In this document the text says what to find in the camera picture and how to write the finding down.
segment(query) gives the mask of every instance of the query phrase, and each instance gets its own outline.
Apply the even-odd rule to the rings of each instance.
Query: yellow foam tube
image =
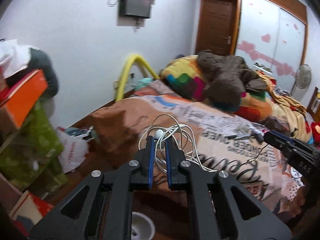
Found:
[[[141,55],[138,55],[138,54],[131,55],[128,58],[127,62],[124,65],[124,68],[122,70],[122,74],[121,74],[121,77],[119,80],[118,92],[116,95],[116,101],[123,99],[125,84],[128,81],[130,69],[132,68],[133,63],[135,63],[135,62],[140,63],[144,68],[146,68],[150,72],[150,74],[153,76],[154,79],[160,78],[156,74],[156,72],[154,72],[154,70],[150,67],[148,62],[146,62],[145,59]]]

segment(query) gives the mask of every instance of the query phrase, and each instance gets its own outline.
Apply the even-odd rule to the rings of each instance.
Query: coiled white cable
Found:
[[[171,119],[174,120],[174,122],[176,124],[171,126],[171,127],[169,127],[169,128],[165,128],[165,127],[161,127],[161,126],[153,127],[152,125],[154,124],[154,122],[161,116],[170,117]],[[158,132],[158,135],[161,134],[161,136],[159,138],[155,138],[156,139],[156,145],[155,145],[155,154],[154,154],[154,156],[155,156],[154,157],[155,164],[158,167],[158,169],[161,170],[162,172],[167,173],[167,170],[166,170],[167,163],[166,163],[166,160],[165,160],[166,159],[165,158],[165,153],[163,153],[162,145],[163,145],[163,142],[166,141],[170,137],[173,138],[173,141],[175,142],[175,144],[177,145],[179,150],[183,150],[186,147],[187,143],[191,142],[192,151],[190,151],[188,153],[185,153],[186,159],[188,161],[197,164],[198,166],[200,166],[205,171],[209,171],[209,172],[217,171],[217,170],[209,169],[209,168],[207,168],[207,167],[202,165],[202,163],[200,161],[200,158],[199,158],[199,155],[198,155],[197,147],[196,147],[195,135],[194,135],[191,127],[189,127],[186,124],[179,124],[178,121],[173,116],[171,116],[169,114],[161,114],[161,115],[156,117],[156,119],[152,122],[152,124],[146,129],[144,134],[141,136],[141,138],[139,140],[139,144],[138,144],[139,150],[140,150],[140,144],[141,144],[142,138],[144,138],[146,134],[149,135],[150,132],[153,131],[153,130],[161,130],[163,132],[163,133],[159,133]],[[180,133],[180,135],[181,135],[180,145],[179,145],[177,139],[174,136],[175,133]],[[186,138],[186,142],[182,146],[182,139],[183,138]],[[158,147],[160,149],[160,155],[162,157],[161,159],[159,159],[159,156],[157,156]]]

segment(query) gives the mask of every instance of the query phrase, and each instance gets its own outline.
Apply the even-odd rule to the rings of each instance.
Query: white plastic bag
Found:
[[[63,173],[70,172],[79,167],[88,153],[88,144],[85,140],[71,137],[57,128],[57,135],[64,145],[63,152],[58,156]]]

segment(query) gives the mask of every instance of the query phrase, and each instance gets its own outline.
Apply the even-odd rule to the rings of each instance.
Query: metal bolt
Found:
[[[191,162],[190,161],[182,161],[182,162],[180,162],[180,164],[182,167],[189,167],[191,165]]]
[[[100,177],[101,171],[95,170],[95,171],[91,172],[91,176],[94,178]]]
[[[137,167],[139,165],[139,162],[137,160],[131,160],[129,161],[129,165],[131,167]]]
[[[229,176],[229,173],[227,171],[219,171],[219,176],[222,178],[226,178]]]

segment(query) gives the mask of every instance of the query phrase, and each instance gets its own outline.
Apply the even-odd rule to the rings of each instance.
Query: brown door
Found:
[[[202,0],[196,53],[210,49],[213,54],[230,54],[236,1]]]

